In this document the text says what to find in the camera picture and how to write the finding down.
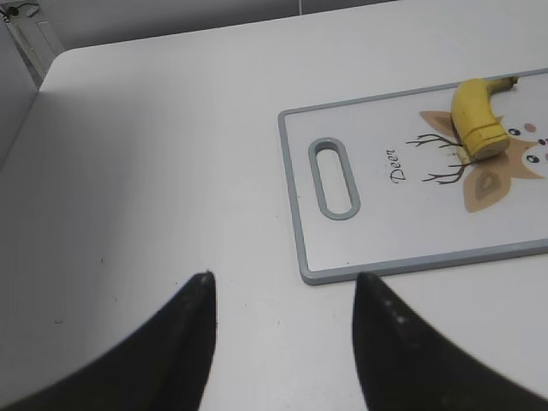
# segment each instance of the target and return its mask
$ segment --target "white cutting board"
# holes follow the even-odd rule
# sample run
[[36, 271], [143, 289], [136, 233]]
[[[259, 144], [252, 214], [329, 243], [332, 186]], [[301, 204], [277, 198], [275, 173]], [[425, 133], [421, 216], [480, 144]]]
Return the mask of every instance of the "white cutting board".
[[[441, 147], [442, 138], [455, 141], [444, 120], [456, 85], [282, 112], [303, 279], [329, 283], [361, 271], [385, 275], [548, 251], [548, 144], [541, 144], [548, 142], [548, 74], [518, 75], [514, 90], [491, 99], [515, 134], [510, 152], [469, 165], [458, 179], [424, 181], [461, 170], [456, 147]], [[320, 210], [308, 153], [318, 139], [346, 148], [360, 200], [347, 219]], [[423, 140], [434, 141], [412, 143]]]

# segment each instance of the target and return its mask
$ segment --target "white tabletop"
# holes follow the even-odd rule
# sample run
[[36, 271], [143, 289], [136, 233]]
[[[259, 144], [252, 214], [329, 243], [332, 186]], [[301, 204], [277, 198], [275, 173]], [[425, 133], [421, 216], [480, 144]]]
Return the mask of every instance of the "white tabletop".
[[[402, 0], [61, 55], [0, 173], [1, 402], [96, 358], [211, 269], [203, 411], [364, 409], [354, 284], [300, 279], [277, 114], [548, 67], [547, 12], [545, 0]], [[386, 282], [548, 396], [547, 265]]]

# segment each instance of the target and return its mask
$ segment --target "banana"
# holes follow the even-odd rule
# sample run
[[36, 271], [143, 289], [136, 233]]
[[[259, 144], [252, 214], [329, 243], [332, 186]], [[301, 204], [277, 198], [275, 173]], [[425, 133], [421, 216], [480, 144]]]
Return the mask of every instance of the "banana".
[[496, 92], [511, 89], [517, 79], [472, 79], [457, 87], [451, 116], [466, 152], [459, 153], [463, 163], [496, 156], [508, 147], [510, 137], [494, 116], [490, 98]]

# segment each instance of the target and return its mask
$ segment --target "white surface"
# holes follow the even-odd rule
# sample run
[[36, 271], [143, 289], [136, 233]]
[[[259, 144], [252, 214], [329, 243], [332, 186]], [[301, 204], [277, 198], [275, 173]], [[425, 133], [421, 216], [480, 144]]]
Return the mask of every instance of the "white surface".
[[[3, 402], [95, 358], [210, 268], [218, 340], [202, 411], [362, 410], [354, 285], [300, 279], [277, 114], [546, 67], [546, 11], [404, 0], [61, 55], [0, 173]], [[547, 396], [547, 263], [387, 282]]]
[[0, 166], [34, 100], [36, 87], [0, 21]]
[[[502, 188], [507, 183], [511, 187], [509, 193], [476, 212], [467, 211], [463, 193], [465, 182], [474, 187], [467, 180], [474, 166], [468, 167], [461, 180], [453, 184], [423, 182], [429, 173], [458, 171], [448, 167], [461, 163], [456, 147], [440, 149], [444, 144], [440, 141], [420, 147], [408, 144], [422, 134], [440, 134], [420, 112], [450, 112], [454, 92], [455, 88], [450, 88], [284, 117], [311, 271], [356, 266], [357, 273], [361, 271], [359, 265], [548, 239], [548, 225], [539, 224], [545, 219], [548, 203], [548, 150], [538, 142], [541, 137], [548, 138], [548, 74], [521, 77], [513, 92], [502, 92], [492, 99], [494, 112], [504, 116], [504, 127], [521, 130], [515, 138], [535, 144], [522, 153], [521, 163], [524, 170], [532, 171], [538, 178], [511, 179], [508, 166], [507, 181], [500, 176], [498, 184]], [[523, 125], [528, 122], [534, 123], [536, 132], [525, 130]], [[308, 147], [323, 137], [340, 140], [348, 152], [361, 208], [347, 220], [331, 220], [318, 206]], [[394, 168], [387, 152], [397, 156], [405, 180], [390, 180]], [[526, 156], [531, 154], [541, 161], [529, 163]], [[497, 178], [497, 169], [487, 172]], [[338, 187], [346, 191], [344, 180], [340, 180]], [[334, 183], [329, 175], [323, 176], [322, 181]]]

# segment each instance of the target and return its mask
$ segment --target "cartoon deer face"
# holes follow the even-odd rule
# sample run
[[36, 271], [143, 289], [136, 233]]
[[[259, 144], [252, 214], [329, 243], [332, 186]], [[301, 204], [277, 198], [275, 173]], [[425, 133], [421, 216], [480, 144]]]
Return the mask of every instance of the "cartoon deer face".
[[[423, 134], [414, 141], [408, 141], [407, 144], [415, 144], [419, 147], [431, 142], [443, 143], [439, 148], [447, 146], [462, 146], [459, 144], [459, 138], [456, 134], [451, 113], [447, 111], [422, 111], [420, 116], [430, 124], [436, 131], [445, 137], [437, 134]], [[528, 131], [534, 131], [532, 124], [527, 125]], [[449, 174], [430, 174], [429, 178], [423, 182], [438, 182], [438, 184], [451, 184], [458, 182], [464, 170], [468, 166], [473, 166], [472, 172], [464, 179], [464, 205], [468, 212], [484, 210], [503, 199], [510, 191], [512, 178], [539, 179], [544, 178], [533, 173], [524, 161], [530, 164], [539, 163], [539, 157], [527, 155], [523, 158], [525, 152], [532, 147], [539, 146], [539, 142], [524, 141], [515, 138], [521, 131], [515, 128], [509, 130], [510, 144], [506, 151], [494, 158], [484, 160], [477, 164], [455, 164], [449, 167], [457, 169], [455, 173]]]

